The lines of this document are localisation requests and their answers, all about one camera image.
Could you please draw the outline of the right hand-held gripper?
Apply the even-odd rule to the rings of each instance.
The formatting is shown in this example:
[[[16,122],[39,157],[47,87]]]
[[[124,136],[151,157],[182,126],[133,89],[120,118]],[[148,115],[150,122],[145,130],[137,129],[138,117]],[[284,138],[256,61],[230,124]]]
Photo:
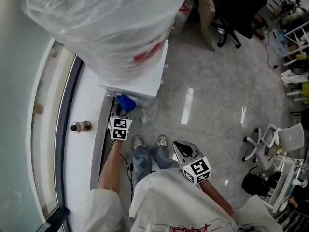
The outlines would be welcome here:
[[[173,150],[178,159],[180,169],[191,183],[197,185],[211,176],[211,166],[194,143],[174,141]]]

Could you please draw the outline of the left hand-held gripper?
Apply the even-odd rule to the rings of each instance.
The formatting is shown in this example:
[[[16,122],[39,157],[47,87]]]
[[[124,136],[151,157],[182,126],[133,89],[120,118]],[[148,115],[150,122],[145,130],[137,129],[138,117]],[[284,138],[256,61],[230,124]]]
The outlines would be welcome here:
[[[111,108],[107,130],[112,140],[127,140],[132,124],[132,111],[126,111],[125,117],[120,117],[117,113],[118,104],[114,103]]]

